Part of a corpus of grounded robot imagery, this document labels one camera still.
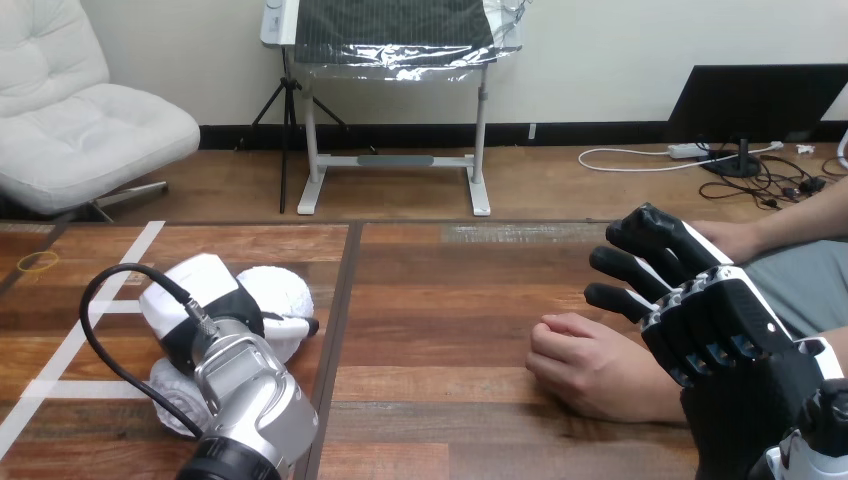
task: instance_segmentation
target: tripod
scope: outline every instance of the tripod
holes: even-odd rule
[[[289,67],[288,57],[286,56],[286,47],[280,47],[280,50],[283,52],[283,77],[280,78],[280,86],[277,87],[277,90],[274,91],[274,94],[271,95],[271,98],[265,103],[265,106],[262,107],[262,111],[259,112],[259,115],[256,116],[256,119],[250,125],[251,134],[253,138],[256,138],[256,127],[259,125],[259,122],[262,120],[262,117],[265,116],[265,113],[268,112],[268,109],[271,108],[271,105],[280,96],[280,93],[283,90],[286,91],[285,99],[284,99],[284,107],[283,107],[283,156],[281,160],[281,170],[282,176],[280,178],[280,213],[286,212],[286,180],[288,177],[288,156],[289,156],[289,143],[292,140],[293,133],[297,130],[297,117],[295,116],[295,107],[294,107],[294,92],[295,90],[303,90],[303,86],[292,77],[291,68]],[[350,134],[350,127],[339,118],[338,115],[333,113],[324,103],[318,100],[315,97],[312,97],[312,102],[318,106],[321,110],[324,111],[327,115],[330,116],[338,125],[342,128],[345,133]],[[372,145],[368,145],[368,150],[371,151],[373,155],[377,154],[377,149]]]

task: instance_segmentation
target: white towel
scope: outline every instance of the white towel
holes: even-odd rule
[[[212,424],[212,413],[203,401],[194,379],[183,375],[177,370],[167,358],[161,358],[153,364],[150,370],[150,386],[173,403],[177,409],[202,430],[209,428]],[[156,407],[156,415],[162,425],[169,430],[186,437],[194,435],[179,420],[168,413],[158,403],[153,402]]]
[[[244,285],[259,309],[280,317],[311,317],[315,305],[309,287],[296,273],[279,267],[254,267],[236,279]],[[277,359],[286,363],[300,347],[302,339],[268,339]]]

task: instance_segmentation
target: chair cushion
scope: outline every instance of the chair cushion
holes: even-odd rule
[[[77,0],[0,1],[0,117],[108,81],[100,44]]]
[[[194,119],[111,84],[0,118],[0,192],[50,214],[97,198],[197,149]]]

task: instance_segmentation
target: chair leg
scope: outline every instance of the chair leg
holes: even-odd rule
[[[103,219],[103,221],[105,221],[106,223],[115,223],[115,220],[112,220],[112,217],[110,217],[106,212],[103,211],[102,208],[100,208],[99,205],[97,205],[97,200],[90,202],[88,205],[91,207],[91,210],[95,214],[99,215]]]
[[[100,197],[91,202],[91,204],[97,208],[98,210],[103,207],[108,207],[110,205],[115,205],[116,203],[125,202],[127,200],[140,197],[142,195],[148,195],[153,192],[167,192],[168,191],[168,182],[156,182],[151,183],[149,185],[142,185],[140,187],[128,188],[126,190],[121,190],[118,193],[113,195],[108,195],[105,197]]]

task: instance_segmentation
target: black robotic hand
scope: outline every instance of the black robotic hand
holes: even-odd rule
[[[821,385],[820,345],[793,342],[742,269],[650,204],[613,222],[606,237],[621,250],[596,248],[592,267],[635,292],[592,284],[587,302],[640,324],[657,362],[683,387],[697,478],[746,478]]]

